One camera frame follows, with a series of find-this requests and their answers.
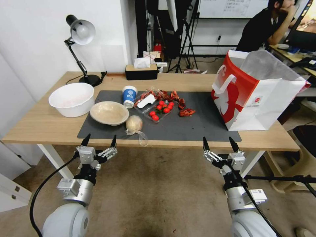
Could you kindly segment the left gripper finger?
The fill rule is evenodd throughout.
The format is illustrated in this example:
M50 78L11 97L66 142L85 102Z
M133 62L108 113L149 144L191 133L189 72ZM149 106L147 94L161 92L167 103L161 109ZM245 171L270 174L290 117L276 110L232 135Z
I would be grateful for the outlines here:
M117 155L118 151L117 151L116 145L117 145L117 136L114 135L110 147L98 153L97 161L99 164L103 164L107 162L109 159Z
M76 147L77 151L80 151L80 149L84 146L87 146L90 140L91 134L89 133L81 142L79 146Z

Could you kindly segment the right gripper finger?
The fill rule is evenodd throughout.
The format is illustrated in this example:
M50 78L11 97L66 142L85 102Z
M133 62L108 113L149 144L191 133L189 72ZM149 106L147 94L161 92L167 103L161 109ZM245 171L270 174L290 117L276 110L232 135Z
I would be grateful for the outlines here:
M244 156L244 151L242 151L238 144L233 140L232 137L229 137L229 141L232 147L233 152L231 153L232 156Z
M203 156L213 165L224 165L223 158L210 150L206 137L203 137Z

